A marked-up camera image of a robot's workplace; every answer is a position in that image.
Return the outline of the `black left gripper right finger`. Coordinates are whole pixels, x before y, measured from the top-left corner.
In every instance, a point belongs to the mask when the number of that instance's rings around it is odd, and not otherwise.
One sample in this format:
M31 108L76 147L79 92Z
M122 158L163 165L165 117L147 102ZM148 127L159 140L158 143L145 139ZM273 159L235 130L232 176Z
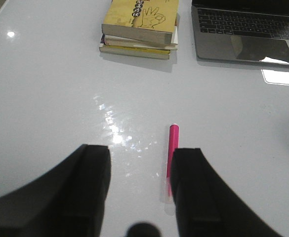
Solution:
M175 149L170 185L181 237L279 237L209 164L200 149Z

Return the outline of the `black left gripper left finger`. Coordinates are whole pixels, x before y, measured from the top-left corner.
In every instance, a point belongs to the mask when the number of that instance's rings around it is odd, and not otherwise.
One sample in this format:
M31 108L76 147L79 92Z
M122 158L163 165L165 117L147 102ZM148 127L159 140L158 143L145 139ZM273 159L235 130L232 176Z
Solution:
M0 197L0 237L97 237L111 180L108 147L83 144L36 180Z

